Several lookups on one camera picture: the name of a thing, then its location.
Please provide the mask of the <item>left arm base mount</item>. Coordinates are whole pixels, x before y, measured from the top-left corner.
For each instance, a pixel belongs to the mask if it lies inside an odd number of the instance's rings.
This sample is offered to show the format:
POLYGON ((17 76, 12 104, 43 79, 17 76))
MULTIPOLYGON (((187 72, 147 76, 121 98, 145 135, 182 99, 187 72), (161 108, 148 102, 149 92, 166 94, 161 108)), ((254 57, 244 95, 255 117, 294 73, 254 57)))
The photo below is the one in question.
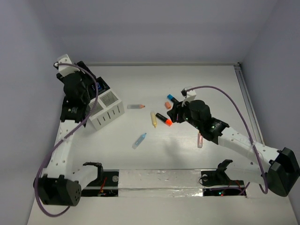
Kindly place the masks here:
POLYGON ((101 163, 86 162, 75 172, 82 197, 117 197, 119 170, 105 170, 101 163))

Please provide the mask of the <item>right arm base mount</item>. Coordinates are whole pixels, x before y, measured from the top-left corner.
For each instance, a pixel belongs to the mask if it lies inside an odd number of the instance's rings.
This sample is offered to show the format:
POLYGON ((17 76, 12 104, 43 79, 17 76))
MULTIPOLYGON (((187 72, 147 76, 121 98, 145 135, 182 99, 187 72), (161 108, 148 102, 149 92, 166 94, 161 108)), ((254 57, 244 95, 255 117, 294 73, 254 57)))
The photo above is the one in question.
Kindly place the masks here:
POLYGON ((203 186, 203 196, 247 196, 244 181, 231 180, 225 173, 233 161, 226 159, 214 170, 204 170, 198 183, 203 186))

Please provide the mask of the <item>black highlighter orange cap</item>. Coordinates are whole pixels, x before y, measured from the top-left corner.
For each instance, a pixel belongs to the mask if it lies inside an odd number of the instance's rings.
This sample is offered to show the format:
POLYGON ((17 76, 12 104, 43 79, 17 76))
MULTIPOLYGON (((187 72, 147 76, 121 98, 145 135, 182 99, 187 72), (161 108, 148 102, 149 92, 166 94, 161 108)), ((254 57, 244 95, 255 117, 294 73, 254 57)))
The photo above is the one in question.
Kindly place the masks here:
POLYGON ((161 115, 160 113, 156 113, 155 116, 162 121, 163 123, 165 123, 168 126, 171 126, 173 123, 170 119, 166 118, 165 116, 161 115))

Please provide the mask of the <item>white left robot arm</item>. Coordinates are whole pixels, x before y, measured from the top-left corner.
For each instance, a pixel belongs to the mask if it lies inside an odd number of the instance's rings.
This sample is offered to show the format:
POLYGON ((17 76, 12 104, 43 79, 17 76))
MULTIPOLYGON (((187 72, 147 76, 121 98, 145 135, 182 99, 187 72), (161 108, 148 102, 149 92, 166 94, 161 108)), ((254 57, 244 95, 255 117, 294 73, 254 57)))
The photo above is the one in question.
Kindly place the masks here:
POLYGON ((86 127, 95 106, 90 101, 98 96, 97 78, 83 61, 54 64, 57 78, 64 84, 64 99, 60 126, 54 149, 46 156, 33 183, 38 206, 76 206, 82 190, 89 184, 105 182, 103 166, 99 162, 85 162, 73 169, 72 144, 76 131, 86 127))

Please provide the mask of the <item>black highlighter blue cap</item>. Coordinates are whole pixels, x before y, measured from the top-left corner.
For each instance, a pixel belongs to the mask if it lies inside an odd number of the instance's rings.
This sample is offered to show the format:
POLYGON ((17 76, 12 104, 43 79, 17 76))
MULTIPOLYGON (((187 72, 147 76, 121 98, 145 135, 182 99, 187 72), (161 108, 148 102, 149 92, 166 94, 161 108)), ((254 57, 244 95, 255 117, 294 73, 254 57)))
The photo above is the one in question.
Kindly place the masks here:
POLYGON ((171 94, 167 95, 167 99, 169 99, 171 102, 173 102, 174 104, 178 104, 178 100, 171 94))

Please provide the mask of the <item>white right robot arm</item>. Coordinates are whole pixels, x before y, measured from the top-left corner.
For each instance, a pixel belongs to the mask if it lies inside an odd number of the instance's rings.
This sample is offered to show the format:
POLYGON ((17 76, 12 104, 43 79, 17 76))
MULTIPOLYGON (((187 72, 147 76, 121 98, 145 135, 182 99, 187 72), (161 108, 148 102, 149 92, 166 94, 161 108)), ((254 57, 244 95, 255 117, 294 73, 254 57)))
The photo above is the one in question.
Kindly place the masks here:
POLYGON ((173 123, 187 122, 202 137, 216 145, 233 150, 257 163, 257 183, 271 192, 286 197, 300 177, 300 167, 294 152, 289 148, 277 150, 245 137, 227 123, 212 117, 210 108, 201 100, 186 104, 179 102, 167 112, 173 123))

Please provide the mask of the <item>light blue marker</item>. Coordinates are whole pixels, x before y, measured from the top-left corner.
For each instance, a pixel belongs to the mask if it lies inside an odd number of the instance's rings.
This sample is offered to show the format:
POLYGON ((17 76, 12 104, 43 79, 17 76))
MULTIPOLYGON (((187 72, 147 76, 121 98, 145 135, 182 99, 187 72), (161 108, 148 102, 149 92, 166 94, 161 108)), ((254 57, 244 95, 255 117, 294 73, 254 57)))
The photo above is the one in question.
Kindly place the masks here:
POLYGON ((138 137, 138 139, 133 143, 132 148, 136 149, 145 139, 147 133, 144 133, 138 137))

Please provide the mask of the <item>pink marker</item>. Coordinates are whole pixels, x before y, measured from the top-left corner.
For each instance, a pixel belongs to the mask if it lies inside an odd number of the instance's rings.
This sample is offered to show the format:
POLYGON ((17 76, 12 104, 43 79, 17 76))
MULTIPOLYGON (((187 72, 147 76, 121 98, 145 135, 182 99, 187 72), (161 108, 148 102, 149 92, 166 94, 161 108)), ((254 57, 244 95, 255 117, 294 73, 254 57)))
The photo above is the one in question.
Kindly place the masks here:
POLYGON ((203 147, 203 136, 200 133, 198 133, 198 136, 197 136, 197 147, 198 148, 203 147))

